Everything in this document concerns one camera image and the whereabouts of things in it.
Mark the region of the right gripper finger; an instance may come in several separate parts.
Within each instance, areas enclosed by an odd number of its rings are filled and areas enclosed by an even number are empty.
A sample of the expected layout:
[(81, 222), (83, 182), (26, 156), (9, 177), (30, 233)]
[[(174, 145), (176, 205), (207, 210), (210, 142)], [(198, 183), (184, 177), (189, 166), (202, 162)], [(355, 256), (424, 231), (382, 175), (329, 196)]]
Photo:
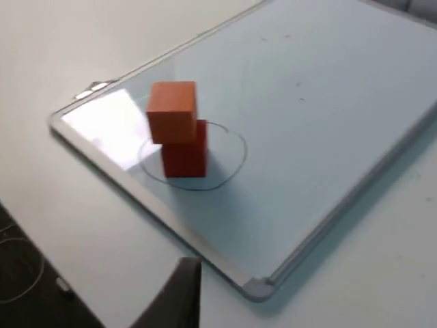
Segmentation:
[(198, 327), (201, 259), (182, 257), (165, 285), (133, 327)]

